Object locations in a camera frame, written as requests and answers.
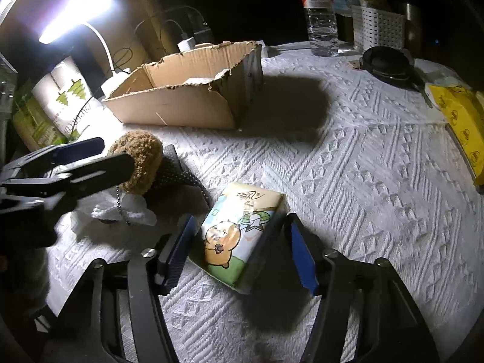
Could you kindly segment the capybara tissue pack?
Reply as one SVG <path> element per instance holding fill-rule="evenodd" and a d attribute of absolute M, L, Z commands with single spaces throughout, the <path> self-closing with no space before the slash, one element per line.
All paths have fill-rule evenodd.
<path fill-rule="evenodd" d="M 227 185 L 201 225 L 189 259 L 230 289 L 249 294 L 288 212 L 283 193 Z"/>

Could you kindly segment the white knitted cloth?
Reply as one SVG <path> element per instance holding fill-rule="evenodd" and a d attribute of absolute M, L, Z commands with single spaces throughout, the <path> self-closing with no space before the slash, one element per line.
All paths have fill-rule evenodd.
<path fill-rule="evenodd" d="M 157 223 L 157 216 L 147 208 L 141 195 L 118 192 L 115 188 L 81 199 L 77 210 L 101 221 L 123 221 L 147 226 Z"/>

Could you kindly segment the brown plush toy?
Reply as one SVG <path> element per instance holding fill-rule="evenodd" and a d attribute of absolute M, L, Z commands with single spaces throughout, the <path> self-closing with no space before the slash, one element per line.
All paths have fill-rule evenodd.
<path fill-rule="evenodd" d="M 135 169 L 128 181 L 120 185 L 125 193 L 144 195 L 152 186 L 163 159 L 162 142 L 146 130 L 132 130 L 122 135 L 110 147 L 107 155 L 127 153 Z"/>

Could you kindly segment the green cardboard box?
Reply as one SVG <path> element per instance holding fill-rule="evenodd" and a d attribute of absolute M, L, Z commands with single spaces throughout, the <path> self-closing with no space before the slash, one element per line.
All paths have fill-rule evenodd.
<path fill-rule="evenodd" d="M 32 90 L 33 85 L 27 80 L 14 93 L 11 120 L 16 133 L 31 152 L 66 143 L 67 139 L 49 119 Z"/>

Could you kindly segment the white textured tablecloth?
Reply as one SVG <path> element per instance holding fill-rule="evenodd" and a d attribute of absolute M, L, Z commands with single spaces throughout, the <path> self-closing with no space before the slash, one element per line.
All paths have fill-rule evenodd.
<path fill-rule="evenodd" d="M 229 183 L 286 195 L 290 210 L 349 259 L 388 258 L 411 292 L 441 361 L 461 347 L 483 310 L 483 196 L 436 108 L 349 58 L 306 48 L 263 58 L 263 85 L 239 129 L 141 126 L 172 144 L 216 199 Z M 104 114 L 82 135 L 107 148 L 124 131 Z M 57 314 L 96 258 L 124 260 L 161 232 L 68 214 L 47 250 Z M 283 239 L 249 295 L 188 263 L 161 298 L 182 362 L 299 362 L 318 309 Z M 483 361 L 483 357 L 453 357 Z"/>

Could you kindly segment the open cardboard box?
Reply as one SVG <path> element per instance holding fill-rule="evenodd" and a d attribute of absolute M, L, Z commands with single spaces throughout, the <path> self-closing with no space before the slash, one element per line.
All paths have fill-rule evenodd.
<path fill-rule="evenodd" d="M 235 129 L 262 83 L 260 44 L 198 45 L 137 68 L 104 105 L 127 125 Z"/>

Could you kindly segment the white LED desk lamp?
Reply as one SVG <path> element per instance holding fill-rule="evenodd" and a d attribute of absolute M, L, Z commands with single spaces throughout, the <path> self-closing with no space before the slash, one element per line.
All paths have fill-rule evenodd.
<path fill-rule="evenodd" d="M 38 38 L 42 44 L 51 44 L 81 25 L 90 29 L 102 44 L 107 56 L 109 70 L 107 79 L 101 84 L 106 98 L 129 76 L 129 73 L 123 71 L 116 72 L 113 56 L 104 36 L 92 25 L 93 20 L 109 12 L 112 7 L 113 0 L 66 0 Z"/>

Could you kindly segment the white charger plug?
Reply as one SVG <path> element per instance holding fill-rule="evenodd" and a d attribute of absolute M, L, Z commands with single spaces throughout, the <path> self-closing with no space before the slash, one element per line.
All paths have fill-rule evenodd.
<path fill-rule="evenodd" d="M 182 39 L 177 46 L 181 53 L 194 50 L 196 47 L 196 40 L 194 37 L 185 38 Z"/>

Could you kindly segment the black charger adapter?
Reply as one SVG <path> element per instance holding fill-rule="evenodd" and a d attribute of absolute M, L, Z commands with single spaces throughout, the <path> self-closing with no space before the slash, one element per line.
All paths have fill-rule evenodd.
<path fill-rule="evenodd" d="M 214 37 L 212 29 L 204 20 L 203 16 L 194 10 L 188 10 L 186 15 L 189 21 L 190 31 L 195 38 L 196 44 L 213 44 Z"/>

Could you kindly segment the black round bowl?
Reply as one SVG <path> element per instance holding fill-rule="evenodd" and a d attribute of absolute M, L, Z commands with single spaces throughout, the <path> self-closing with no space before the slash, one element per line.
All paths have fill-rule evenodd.
<path fill-rule="evenodd" d="M 361 63 L 371 75 L 397 87 L 409 84 L 414 72 L 403 52 L 387 46 L 370 47 L 363 53 Z"/>

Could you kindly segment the yellow plastic package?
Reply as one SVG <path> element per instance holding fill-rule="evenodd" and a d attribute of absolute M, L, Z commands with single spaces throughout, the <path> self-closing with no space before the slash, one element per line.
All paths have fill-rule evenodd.
<path fill-rule="evenodd" d="M 446 117 L 473 172 L 474 185 L 483 185 L 483 108 L 463 85 L 427 83 L 427 96 Z"/>

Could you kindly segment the white perforated basket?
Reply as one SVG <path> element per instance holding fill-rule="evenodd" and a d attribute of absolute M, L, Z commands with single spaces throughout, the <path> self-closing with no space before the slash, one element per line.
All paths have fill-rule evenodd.
<path fill-rule="evenodd" d="M 405 16 L 375 8 L 351 8 L 355 48 L 359 52 L 377 46 L 404 48 Z"/>

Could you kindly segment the clear water bottle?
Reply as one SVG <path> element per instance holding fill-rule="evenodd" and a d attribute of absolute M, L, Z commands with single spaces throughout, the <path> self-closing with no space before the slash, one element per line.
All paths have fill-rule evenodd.
<path fill-rule="evenodd" d="M 302 0 L 311 51 L 319 57 L 336 57 L 339 40 L 333 0 Z"/>

